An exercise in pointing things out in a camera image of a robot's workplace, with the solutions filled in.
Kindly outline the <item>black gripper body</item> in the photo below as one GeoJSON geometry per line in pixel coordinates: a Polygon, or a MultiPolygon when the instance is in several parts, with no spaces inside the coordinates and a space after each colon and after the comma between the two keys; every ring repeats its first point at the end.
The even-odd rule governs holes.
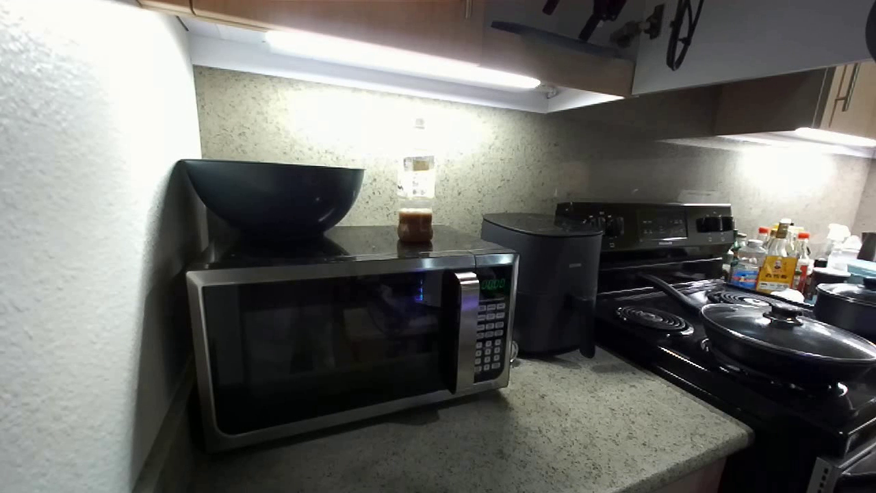
{"type": "Polygon", "coordinates": [[[617,2],[611,10],[611,43],[628,50],[637,39],[656,39],[661,32],[661,2],[617,2]]]}

